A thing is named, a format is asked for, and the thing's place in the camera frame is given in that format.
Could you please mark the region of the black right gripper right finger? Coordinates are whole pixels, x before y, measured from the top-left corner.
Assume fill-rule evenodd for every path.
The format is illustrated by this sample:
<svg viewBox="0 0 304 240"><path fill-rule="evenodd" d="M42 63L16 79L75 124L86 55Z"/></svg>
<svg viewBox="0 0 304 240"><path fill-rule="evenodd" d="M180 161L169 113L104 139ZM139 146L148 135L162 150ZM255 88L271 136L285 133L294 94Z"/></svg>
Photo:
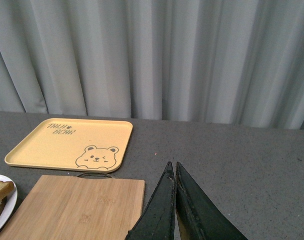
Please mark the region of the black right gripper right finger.
<svg viewBox="0 0 304 240"><path fill-rule="evenodd" d="M181 163L176 164L176 211L182 240L245 240Z"/></svg>

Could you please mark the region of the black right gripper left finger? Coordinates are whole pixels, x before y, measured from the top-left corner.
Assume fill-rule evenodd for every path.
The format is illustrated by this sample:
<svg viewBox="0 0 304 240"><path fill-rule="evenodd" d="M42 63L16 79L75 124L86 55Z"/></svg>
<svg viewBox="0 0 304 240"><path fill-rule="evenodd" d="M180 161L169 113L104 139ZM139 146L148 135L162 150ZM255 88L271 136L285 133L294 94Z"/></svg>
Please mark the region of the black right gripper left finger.
<svg viewBox="0 0 304 240"><path fill-rule="evenodd" d="M139 220L127 240L172 240L175 230L176 181L168 162Z"/></svg>

